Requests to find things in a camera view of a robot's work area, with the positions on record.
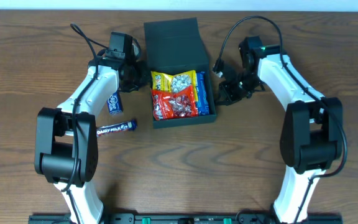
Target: candy wrapper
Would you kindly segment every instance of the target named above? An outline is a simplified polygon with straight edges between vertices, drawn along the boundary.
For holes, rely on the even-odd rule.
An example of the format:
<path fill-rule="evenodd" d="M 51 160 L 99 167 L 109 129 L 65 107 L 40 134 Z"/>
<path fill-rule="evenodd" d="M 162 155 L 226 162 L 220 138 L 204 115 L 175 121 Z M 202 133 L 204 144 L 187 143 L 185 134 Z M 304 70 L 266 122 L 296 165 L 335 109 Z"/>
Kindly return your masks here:
<path fill-rule="evenodd" d="M 152 96 L 153 115 L 157 121 L 198 116 L 192 86 L 188 86 L 184 90 L 174 94 L 166 91 L 152 90 Z"/>
<path fill-rule="evenodd" d="M 110 114 L 122 113 L 123 108 L 118 91 L 113 93 L 107 100 L 107 108 L 109 109 Z"/>
<path fill-rule="evenodd" d="M 198 115 L 209 115 L 209 105 L 206 99 L 206 90 L 204 84 L 205 72 L 198 72 L 196 74 L 196 91 L 198 94 L 198 101 L 196 102 Z"/>
<path fill-rule="evenodd" d="M 198 101 L 196 92 L 196 71 L 191 70 L 178 75 L 168 75 L 161 72 L 152 72 L 153 90 L 167 91 L 169 93 L 178 93 L 188 86 L 193 87 L 195 101 Z"/>
<path fill-rule="evenodd" d="M 133 119 L 119 124 L 113 124 L 113 125 L 97 128 L 96 135 L 97 137 L 100 137 L 105 134 L 117 133 L 121 131 L 134 131 L 136 127 L 137 127 L 136 120 Z"/>

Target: black box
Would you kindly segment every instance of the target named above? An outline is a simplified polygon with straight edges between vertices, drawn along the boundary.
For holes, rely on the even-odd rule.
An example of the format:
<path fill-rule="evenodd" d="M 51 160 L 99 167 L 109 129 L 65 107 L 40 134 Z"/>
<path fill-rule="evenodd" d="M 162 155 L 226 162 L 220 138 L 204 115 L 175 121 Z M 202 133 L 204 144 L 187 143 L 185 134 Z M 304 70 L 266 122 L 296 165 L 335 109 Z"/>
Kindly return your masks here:
<path fill-rule="evenodd" d="M 205 88 L 209 115 L 157 121 L 154 128 L 211 123 L 216 110 L 209 77 L 209 60 L 198 31 L 196 18 L 173 21 L 145 22 L 147 64 L 151 71 L 176 75 L 190 70 L 205 72 Z"/>

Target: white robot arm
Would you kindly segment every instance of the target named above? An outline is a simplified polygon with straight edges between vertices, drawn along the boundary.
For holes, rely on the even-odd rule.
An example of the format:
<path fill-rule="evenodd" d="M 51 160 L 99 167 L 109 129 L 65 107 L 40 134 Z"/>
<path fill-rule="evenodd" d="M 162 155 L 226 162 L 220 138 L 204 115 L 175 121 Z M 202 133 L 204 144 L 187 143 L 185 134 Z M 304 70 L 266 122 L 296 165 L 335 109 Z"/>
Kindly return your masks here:
<path fill-rule="evenodd" d="M 55 109 L 42 108 L 37 117 L 35 170 L 62 191 L 73 223 L 98 224 L 101 221 L 103 204 L 91 180 L 98 163 L 95 121 L 107 99 L 118 90 L 120 74 L 124 80 L 121 90 L 132 91 L 139 87 L 140 74 L 120 73 L 125 66 L 137 66 L 139 57 L 140 48 L 132 44 L 131 36 L 112 32 L 109 48 L 89 62 L 88 73 L 74 94 Z M 76 133 L 72 124 L 74 116 Z M 77 146 L 75 140 L 73 144 L 55 140 L 55 136 L 75 134 Z"/>
<path fill-rule="evenodd" d="M 287 55 L 283 56 L 287 67 L 292 74 L 308 88 L 308 90 L 318 98 L 324 97 L 323 94 L 316 91 L 293 67 L 290 58 Z M 305 103 L 314 102 L 309 95 L 305 94 L 300 86 L 289 76 L 288 72 L 283 68 L 280 61 L 280 54 L 268 55 L 259 60 L 258 72 L 260 80 L 268 85 L 277 99 L 281 102 L 284 109 L 287 109 L 289 103 L 302 101 Z M 309 180 L 313 175 L 324 174 L 325 170 L 313 169 L 305 171 L 303 174 L 297 174 L 293 167 L 286 166 L 283 185 L 278 198 L 274 201 L 274 210 L 277 218 L 282 223 L 293 223 L 298 213 L 302 198 L 306 192 Z M 305 204 L 297 219 L 298 222 L 307 218 L 307 209 L 313 190 L 316 187 L 318 179 L 315 179 L 309 194 L 306 198 Z"/>
<path fill-rule="evenodd" d="M 237 76 L 230 68 L 225 72 L 220 58 L 213 68 L 213 72 L 226 78 L 219 84 L 224 101 L 218 104 L 230 105 L 242 97 L 249 98 L 258 86 L 264 90 L 264 84 L 272 89 L 286 111 L 280 139 L 286 171 L 273 212 L 279 223 L 302 222 L 308 217 L 308 204 L 319 180 L 316 176 L 323 175 L 341 155 L 339 130 L 315 99 L 323 101 L 340 121 L 341 103 L 337 98 L 326 99 L 307 83 L 286 54 L 282 55 L 285 68 L 279 45 L 263 46 L 259 37 L 247 37 L 239 44 L 239 50 L 245 68 L 243 74 Z M 305 88 L 315 98 L 306 94 Z M 321 129 L 310 131 L 310 123 L 322 124 Z"/>

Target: green connector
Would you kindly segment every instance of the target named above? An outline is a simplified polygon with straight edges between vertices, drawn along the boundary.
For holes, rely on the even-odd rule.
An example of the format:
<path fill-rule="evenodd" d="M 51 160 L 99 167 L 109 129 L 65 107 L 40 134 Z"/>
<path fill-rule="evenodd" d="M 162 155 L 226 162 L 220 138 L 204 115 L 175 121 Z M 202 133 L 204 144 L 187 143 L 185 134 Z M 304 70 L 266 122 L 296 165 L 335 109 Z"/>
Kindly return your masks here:
<path fill-rule="evenodd" d="M 151 218 L 142 218 L 142 224 L 151 224 L 152 219 Z"/>
<path fill-rule="evenodd" d="M 224 218 L 223 224 L 231 224 L 231 218 Z"/>

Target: wire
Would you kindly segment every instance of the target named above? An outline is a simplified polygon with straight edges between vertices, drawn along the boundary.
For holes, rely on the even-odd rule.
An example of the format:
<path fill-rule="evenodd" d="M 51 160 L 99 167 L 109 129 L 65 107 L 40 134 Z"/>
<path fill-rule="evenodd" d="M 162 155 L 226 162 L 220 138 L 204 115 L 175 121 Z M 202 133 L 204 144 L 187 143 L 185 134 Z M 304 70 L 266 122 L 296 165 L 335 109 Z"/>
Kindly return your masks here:
<path fill-rule="evenodd" d="M 75 208 L 75 203 L 74 203 L 74 198 L 73 195 L 71 194 L 71 190 L 68 189 L 66 191 L 66 194 L 68 195 L 68 197 L 70 198 L 70 203 L 71 203 L 71 207 L 73 208 L 74 214 L 75 214 L 75 218 L 77 219 L 78 224 L 80 224 L 80 218 L 78 217 L 78 212 L 77 209 Z"/>
<path fill-rule="evenodd" d="M 76 27 L 76 29 L 74 29 L 73 28 L 73 26 L 71 26 L 72 24 L 74 24 L 74 23 L 71 23 L 70 24 L 70 27 L 77 33 L 77 34 L 79 34 L 80 36 L 82 36 L 82 37 L 84 37 L 84 33 L 82 32 L 82 30 L 76 25 L 76 24 L 74 24 L 75 25 L 75 27 Z M 92 42 L 92 43 L 94 43 L 94 44 L 96 44 L 96 45 L 99 45 L 100 47 L 103 47 L 103 48 L 105 48 L 105 49 L 108 49 L 109 47 L 107 47 L 107 46 L 105 46 L 105 45 L 103 45 L 103 44 L 100 44 L 99 42 L 97 42 L 97 41 L 94 41 L 94 40 L 92 40 L 92 39 L 90 39 L 90 38 L 87 38 L 90 42 Z"/>
<path fill-rule="evenodd" d="M 247 16 L 247 17 L 244 17 L 242 18 L 241 20 L 239 20 L 238 22 L 236 22 L 236 24 L 234 24 L 234 26 L 230 29 L 229 33 L 227 34 L 226 38 L 224 39 L 224 42 L 222 44 L 222 48 L 221 48 L 221 51 L 219 53 L 219 57 L 217 59 L 217 61 L 219 61 L 222 57 L 222 54 L 223 54 L 223 50 L 224 50 L 224 47 L 226 45 L 226 42 L 230 36 L 230 34 L 233 32 L 233 30 L 243 21 L 246 21 L 246 20 L 249 20 L 249 19 L 263 19 L 267 22 L 269 22 L 271 25 L 274 26 L 274 28 L 276 29 L 277 33 L 278 33 L 278 37 L 280 39 L 280 61 L 283 65 L 283 68 L 288 72 L 288 74 L 292 77 L 292 79 L 294 79 L 294 81 L 296 82 L 296 84 L 299 85 L 299 87 L 308 95 L 310 96 L 312 99 L 315 100 L 315 102 L 317 102 L 328 114 L 328 116 L 330 116 L 335 125 L 337 126 L 339 132 L 341 133 L 341 139 L 342 139 L 342 144 L 343 144 L 343 155 L 342 155 L 342 160 L 341 160 L 341 163 L 340 165 L 337 167 L 337 169 L 331 173 L 328 173 L 328 174 L 320 174 L 320 175 L 313 175 L 310 179 L 309 179 L 309 184 L 308 184 L 308 187 L 306 189 L 306 192 L 302 198 L 302 202 L 301 202 L 301 205 L 298 207 L 298 212 L 296 214 L 296 217 L 295 217 L 295 221 L 294 223 L 297 222 L 298 220 L 298 217 L 300 215 L 300 212 L 302 211 L 302 208 L 306 202 L 306 198 L 308 196 L 308 193 L 310 191 L 310 188 L 311 188 L 311 185 L 313 184 L 313 180 L 315 178 L 325 178 L 325 177 L 332 177 L 332 176 L 335 176 L 337 175 L 338 173 L 340 173 L 340 171 L 343 170 L 343 167 L 345 166 L 345 163 L 346 163 L 346 160 L 347 160 L 347 139 L 346 139 L 346 135 L 345 135 L 345 132 L 343 130 L 343 127 L 342 127 L 342 124 L 341 122 L 339 122 L 339 120 L 336 118 L 335 114 L 333 114 L 329 108 L 327 107 L 327 105 L 325 105 L 318 97 L 314 96 L 312 93 L 309 92 L 309 89 L 307 89 L 307 87 L 305 87 L 297 78 L 296 76 L 294 76 L 294 74 L 292 74 L 292 72 L 290 71 L 290 69 L 287 67 L 287 63 L 284 61 L 284 58 L 283 58 L 283 37 L 282 37 L 282 34 L 281 34 L 281 31 L 280 31 L 280 28 L 278 28 L 278 25 L 276 25 L 276 23 L 274 23 L 273 21 L 271 21 L 270 19 L 267 19 L 266 17 L 263 17 L 263 16 Z"/>
<path fill-rule="evenodd" d="M 75 208 L 74 198 L 73 198 L 73 194 L 71 193 L 71 190 L 68 189 L 66 191 L 66 194 L 68 195 L 68 198 L 70 199 L 71 207 L 73 208 L 75 218 L 77 219 L 78 224 L 80 224 L 80 218 L 78 217 L 78 212 Z M 55 220 L 52 222 L 52 224 L 63 223 L 63 222 L 68 222 L 69 224 L 76 224 L 75 222 L 71 221 L 70 219 Z"/>
<path fill-rule="evenodd" d="M 97 79 L 98 74 L 99 74 L 99 60 L 98 60 L 98 56 L 96 55 L 96 52 L 94 51 L 94 48 L 91 44 L 95 43 L 98 44 L 102 47 L 106 47 L 104 45 L 101 45 L 89 38 L 87 38 L 87 36 L 82 32 L 82 30 L 74 23 L 70 24 L 70 27 L 77 33 L 80 34 L 86 41 L 86 43 L 89 45 L 92 54 L 93 54 L 93 58 L 95 61 L 95 73 L 93 75 L 93 78 L 91 79 L 91 81 L 81 90 L 80 94 L 74 99 L 74 104 L 73 104 L 73 111 L 71 114 L 71 122 L 72 122 L 72 128 L 73 128 L 73 137 L 74 137 L 74 165 L 73 165 L 73 170 L 71 172 L 71 176 L 68 179 L 67 185 L 64 189 L 62 189 L 62 192 L 67 192 L 67 195 L 70 198 L 70 202 L 71 202 L 71 206 L 73 208 L 74 214 L 76 216 L 77 222 L 78 224 L 80 224 L 80 219 L 78 218 L 78 213 L 76 211 L 75 208 L 75 204 L 74 204 L 74 199 L 73 196 L 71 194 L 70 191 L 70 187 L 74 181 L 75 175 L 76 175 L 76 171 L 77 171 L 77 167 L 78 167 L 78 155 L 79 155 L 79 149 L 78 149 L 78 133 L 77 133 L 77 122 L 76 122 L 76 111 L 77 111 L 77 107 L 79 106 L 79 101 L 81 101 L 82 96 L 86 93 L 87 89 L 93 84 L 93 82 Z"/>

